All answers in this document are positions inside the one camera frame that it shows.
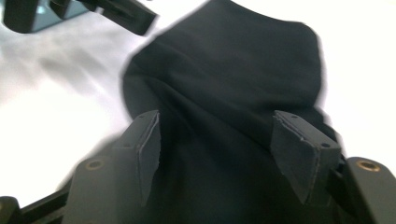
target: black cloth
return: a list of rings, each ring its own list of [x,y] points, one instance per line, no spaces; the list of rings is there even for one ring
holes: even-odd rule
[[[124,76],[134,118],[161,113],[162,153],[142,223],[332,223],[300,205],[269,153],[284,110],[335,140],[315,109],[315,33],[212,0],[135,55]]]

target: black fabric cover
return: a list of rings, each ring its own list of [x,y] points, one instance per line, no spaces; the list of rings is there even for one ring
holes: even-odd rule
[[[159,109],[162,154],[142,223],[332,223],[300,205],[269,153],[274,110],[335,140],[315,109],[315,33],[212,0],[132,58],[131,116]]]

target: black plastic part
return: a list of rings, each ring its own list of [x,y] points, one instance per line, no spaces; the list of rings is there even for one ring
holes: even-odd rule
[[[70,19],[87,12],[79,2],[71,2],[63,12],[63,19]],[[4,10],[4,25],[21,34],[40,31],[61,20],[49,7],[49,0],[7,0]]]
[[[396,223],[396,179],[386,166],[349,158],[344,179],[359,223]]]
[[[114,0],[111,6],[103,6],[103,15],[136,35],[144,35],[156,17],[135,0]]]
[[[4,9],[4,25],[18,33],[32,33],[38,3],[39,0],[7,0]]]
[[[12,197],[0,198],[0,224],[22,224],[20,206]]]
[[[111,156],[80,163],[62,223],[136,223],[159,166],[160,140],[158,111],[150,111],[134,120]]]
[[[271,153],[303,204],[327,206],[329,171],[336,169],[341,148],[304,119],[276,111]]]
[[[21,213],[26,223],[33,223],[40,219],[62,219],[63,213],[59,209],[66,205],[68,189],[59,190],[48,197],[22,208]]]

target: white surface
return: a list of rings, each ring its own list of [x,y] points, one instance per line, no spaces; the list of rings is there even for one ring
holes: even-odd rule
[[[34,35],[0,27],[0,195],[22,206],[56,190],[73,166],[131,122],[120,75],[132,52],[204,1],[142,1],[161,17],[148,36],[86,14]],[[396,2],[235,1],[311,26],[327,81],[320,105],[346,154],[396,174]]]

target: screw hole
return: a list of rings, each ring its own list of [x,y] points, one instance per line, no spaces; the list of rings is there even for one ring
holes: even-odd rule
[[[370,161],[357,161],[358,166],[361,169],[367,170],[367,171],[371,171],[371,172],[379,172],[381,170],[381,168],[370,162]]]

